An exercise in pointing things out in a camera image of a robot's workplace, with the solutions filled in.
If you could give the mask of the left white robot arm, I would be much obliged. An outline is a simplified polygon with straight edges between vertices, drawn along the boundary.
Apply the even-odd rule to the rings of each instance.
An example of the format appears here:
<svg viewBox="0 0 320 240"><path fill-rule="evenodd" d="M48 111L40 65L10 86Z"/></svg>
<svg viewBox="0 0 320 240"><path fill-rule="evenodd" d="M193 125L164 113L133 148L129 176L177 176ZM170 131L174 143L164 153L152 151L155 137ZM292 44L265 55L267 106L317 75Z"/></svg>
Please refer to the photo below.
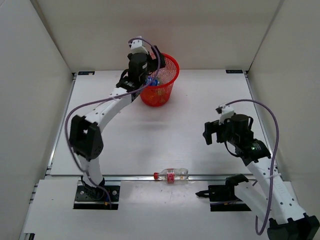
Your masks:
<svg viewBox="0 0 320 240"><path fill-rule="evenodd" d="M155 58L143 46L131 43L130 48L128 68L122 72L109 98L94 101L95 108L83 116L70 112L66 121L71 124L64 127L69 151L82 172L82 185L87 194L97 201L111 201L99 163L99 155L104 148L104 128L140 95L148 85L148 76L157 76L159 70L166 66L165 57L156 45L151 46Z"/></svg>

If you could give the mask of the clear bottle red label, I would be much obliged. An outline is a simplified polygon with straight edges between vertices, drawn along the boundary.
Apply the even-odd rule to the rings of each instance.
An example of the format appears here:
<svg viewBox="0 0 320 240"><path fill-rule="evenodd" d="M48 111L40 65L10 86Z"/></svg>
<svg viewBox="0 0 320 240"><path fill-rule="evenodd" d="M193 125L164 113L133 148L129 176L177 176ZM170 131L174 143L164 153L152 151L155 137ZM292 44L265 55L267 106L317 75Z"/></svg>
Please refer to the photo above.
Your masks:
<svg viewBox="0 0 320 240"><path fill-rule="evenodd" d="M187 168L165 168L161 172L155 172L153 179L164 181L167 184L174 184L189 179L189 170Z"/></svg>

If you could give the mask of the blue label clear bottle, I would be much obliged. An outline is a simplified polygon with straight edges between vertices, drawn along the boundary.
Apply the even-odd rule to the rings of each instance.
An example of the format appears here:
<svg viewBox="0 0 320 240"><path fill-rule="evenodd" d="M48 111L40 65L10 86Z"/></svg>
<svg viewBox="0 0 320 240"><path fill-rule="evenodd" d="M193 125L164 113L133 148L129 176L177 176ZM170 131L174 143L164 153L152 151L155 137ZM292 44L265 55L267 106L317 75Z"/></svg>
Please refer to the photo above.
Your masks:
<svg viewBox="0 0 320 240"><path fill-rule="evenodd" d="M151 86L151 87L156 87L156 86L159 86L161 84L161 81L157 77L148 76L146 81L145 81L145 84L148 85L148 86Z"/></svg>

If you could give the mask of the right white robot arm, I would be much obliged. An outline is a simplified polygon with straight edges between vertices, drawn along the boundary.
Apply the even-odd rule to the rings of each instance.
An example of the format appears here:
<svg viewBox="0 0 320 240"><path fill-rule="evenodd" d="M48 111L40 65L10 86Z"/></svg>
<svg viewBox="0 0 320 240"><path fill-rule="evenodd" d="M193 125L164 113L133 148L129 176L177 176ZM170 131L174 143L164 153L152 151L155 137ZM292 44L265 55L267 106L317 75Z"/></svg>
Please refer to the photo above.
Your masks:
<svg viewBox="0 0 320 240"><path fill-rule="evenodd" d="M320 228L314 215L308 215L287 189L274 162L267 163L271 153L266 145L254 137L253 118L245 114L234 114L224 120L206 122L203 137L206 144L231 144L233 155L241 158L254 175L259 192L247 177L237 174L226 178L221 192L230 200L240 199L267 227L270 240L312 240Z"/></svg>

